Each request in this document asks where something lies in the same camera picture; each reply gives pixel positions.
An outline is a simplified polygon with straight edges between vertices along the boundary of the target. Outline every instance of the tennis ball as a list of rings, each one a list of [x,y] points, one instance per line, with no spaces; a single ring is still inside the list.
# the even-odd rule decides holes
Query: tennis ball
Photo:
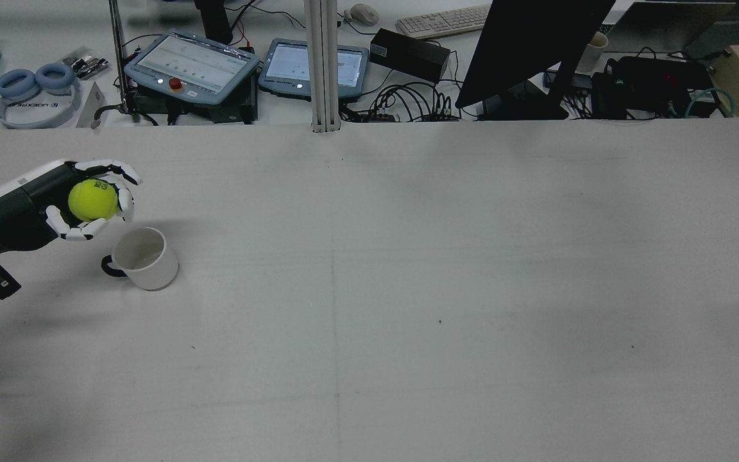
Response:
[[[109,219],[118,211],[118,195],[112,184],[89,179],[70,190],[67,206],[74,216],[82,221]]]

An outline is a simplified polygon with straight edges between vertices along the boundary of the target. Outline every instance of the red wire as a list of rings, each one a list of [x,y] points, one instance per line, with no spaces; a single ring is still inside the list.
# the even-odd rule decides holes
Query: red wire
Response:
[[[238,30],[241,32],[241,38],[237,39],[232,44],[233,45],[240,44],[242,40],[246,39],[247,40],[247,46],[249,47],[250,46],[250,39],[247,38],[246,35],[244,35],[244,24],[243,24],[243,21],[238,21],[238,24],[236,24],[236,26],[238,27]]]

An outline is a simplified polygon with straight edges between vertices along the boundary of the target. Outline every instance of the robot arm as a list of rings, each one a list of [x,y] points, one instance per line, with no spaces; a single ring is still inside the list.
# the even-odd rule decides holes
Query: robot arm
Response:
[[[90,240],[105,226],[105,219],[82,222],[70,211],[71,189],[89,178],[102,179],[119,197],[117,216],[130,221],[133,197],[125,181],[141,184],[141,177],[123,162],[56,160],[0,186],[0,253],[31,251],[52,242]],[[19,283],[0,266],[0,299],[20,289]]]

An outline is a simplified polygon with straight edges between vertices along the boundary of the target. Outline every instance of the blue headphones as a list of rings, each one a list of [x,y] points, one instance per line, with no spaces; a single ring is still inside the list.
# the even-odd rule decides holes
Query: blue headphones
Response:
[[[78,81],[70,65],[51,62],[38,68],[35,74],[27,69],[15,69],[0,77],[0,122],[7,128],[56,128],[67,122],[79,109],[81,95]],[[53,117],[32,123],[8,122],[8,107],[38,96],[42,90],[54,96],[70,96],[70,105]]]

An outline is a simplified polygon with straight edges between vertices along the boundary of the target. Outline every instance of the black mug handle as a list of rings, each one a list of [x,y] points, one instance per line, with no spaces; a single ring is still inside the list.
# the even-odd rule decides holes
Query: black mug handle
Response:
[[[106,275],[112,276],[114,278],[126,278],[127,273],[123,272],[121,269],[115,269],[114,267],[110,266],[112,263],[112,255],[105,255],[105,258],[102,258],[102,270],[105,272]]]

